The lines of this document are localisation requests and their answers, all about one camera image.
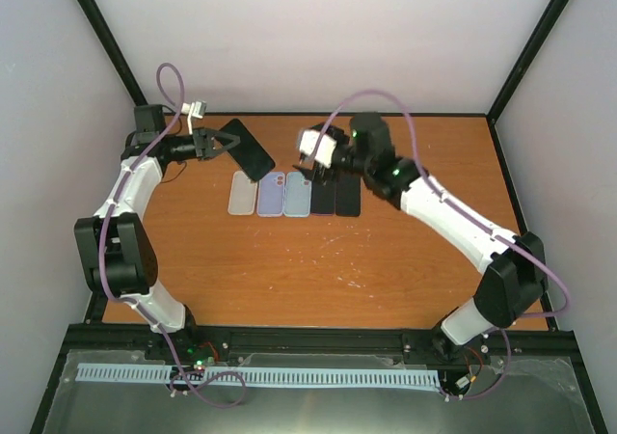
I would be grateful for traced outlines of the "purple phone black screen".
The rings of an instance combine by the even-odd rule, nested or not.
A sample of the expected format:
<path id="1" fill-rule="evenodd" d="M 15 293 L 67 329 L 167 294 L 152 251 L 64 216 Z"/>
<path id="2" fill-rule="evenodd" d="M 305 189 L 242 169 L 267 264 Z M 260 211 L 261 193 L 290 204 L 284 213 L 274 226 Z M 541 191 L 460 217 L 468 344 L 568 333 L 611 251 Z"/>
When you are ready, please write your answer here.
<path id="1" fill-rule="evenodd" d="M 335 193 L 335 182 L 314 182 L 311 185 L 310 214 L 319 216 L 334 215 Z"/>

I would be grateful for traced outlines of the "light blue phone case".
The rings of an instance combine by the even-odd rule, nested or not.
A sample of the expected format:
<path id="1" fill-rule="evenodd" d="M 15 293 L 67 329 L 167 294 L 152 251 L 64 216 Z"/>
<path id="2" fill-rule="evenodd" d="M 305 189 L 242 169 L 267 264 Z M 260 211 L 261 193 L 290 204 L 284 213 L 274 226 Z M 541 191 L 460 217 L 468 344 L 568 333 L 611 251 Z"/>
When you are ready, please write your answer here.
<path id="1" fill-rule="evenodd" d="M 283 215 L 292 218 L 305 218 L 310 214 L 311 181 L 300 172 L 286 175 Z"/>

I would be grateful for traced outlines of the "lilac phone case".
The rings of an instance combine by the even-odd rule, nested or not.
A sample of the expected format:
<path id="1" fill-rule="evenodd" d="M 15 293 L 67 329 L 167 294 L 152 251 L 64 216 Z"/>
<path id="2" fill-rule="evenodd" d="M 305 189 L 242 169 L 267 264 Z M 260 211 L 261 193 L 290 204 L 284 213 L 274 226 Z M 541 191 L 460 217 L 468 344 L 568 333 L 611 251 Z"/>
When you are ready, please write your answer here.
<path id="1" fill-rule="evenodd" d="M 284 206 L 285 174 L 268 173 L 258 184 L 256 213 L 260 217 L 282 216 Z"/>

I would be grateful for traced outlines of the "white phone case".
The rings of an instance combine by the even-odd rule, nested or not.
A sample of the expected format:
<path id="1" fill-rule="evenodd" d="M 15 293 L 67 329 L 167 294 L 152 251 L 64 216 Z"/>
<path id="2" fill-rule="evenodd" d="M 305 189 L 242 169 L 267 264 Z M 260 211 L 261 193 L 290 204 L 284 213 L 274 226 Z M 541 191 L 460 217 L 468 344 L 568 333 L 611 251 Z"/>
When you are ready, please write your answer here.
<path id="1" fill-rule="evenodd" d="M 236 171 L 231 180 L 228 198 L 228 214 L 249 216 L 255 212 L 257 183 L 250 180 L 243 171 Z"/>

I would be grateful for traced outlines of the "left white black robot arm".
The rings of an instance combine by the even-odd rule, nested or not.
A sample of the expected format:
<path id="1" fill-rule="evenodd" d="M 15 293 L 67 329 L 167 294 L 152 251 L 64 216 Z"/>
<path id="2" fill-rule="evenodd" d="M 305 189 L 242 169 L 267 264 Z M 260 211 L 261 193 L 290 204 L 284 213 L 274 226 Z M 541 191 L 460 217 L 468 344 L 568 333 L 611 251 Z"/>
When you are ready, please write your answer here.
<path id="1" fill-rule="evenodd" d="M 160 104 L 134 108 L 135 132 L 121 155 L 120 174 L 103 205 L 74 225 L 74 237 L 88 288 L 123 303 L 157 334 L 179 359 L 194 357 L 201 336 L 188 306 L 174 299 L 159 279 L 158 260 L 143 218 L 170 163 L 210 160 L 241 143 L 222 130 L 199 127 L 172 133 Z"/>

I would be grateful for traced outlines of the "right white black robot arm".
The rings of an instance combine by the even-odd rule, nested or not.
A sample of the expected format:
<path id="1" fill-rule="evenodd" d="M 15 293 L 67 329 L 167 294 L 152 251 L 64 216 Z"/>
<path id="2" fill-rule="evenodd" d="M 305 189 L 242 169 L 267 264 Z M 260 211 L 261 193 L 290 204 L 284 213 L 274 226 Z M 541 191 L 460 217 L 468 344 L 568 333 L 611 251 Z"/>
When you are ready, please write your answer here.
<path id="1" fill-rule="evenodd" d="M 350 130 L 326 124 L 302 130 L 298 171 L 314 183 L 360 176 L 379 199 L 416 218 L 462 253 L 481 276 L 471 298 L 432 331 L 439 359 L 453 361 L 462 347 L 493 329 L 510 327 L 548 288 L 544 245 L 481 216 L 449 193 L 417 160 L 397 154 L 389 126 L 377 113 L 359 113 Z"/>

